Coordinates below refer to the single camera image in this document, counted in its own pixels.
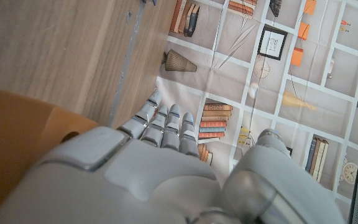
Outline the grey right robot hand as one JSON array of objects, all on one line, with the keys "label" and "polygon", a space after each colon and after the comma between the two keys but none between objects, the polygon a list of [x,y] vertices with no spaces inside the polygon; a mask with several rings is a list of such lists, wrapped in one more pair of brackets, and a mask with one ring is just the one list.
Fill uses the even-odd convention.
[{"label": "grey right robot hand", "polygon": [[117,129],[44,155],[0,205],[0,223],[344,222],[276,130],[263,130],[220,184],[199,159],[192,115],[161,100],[155,91]]}]

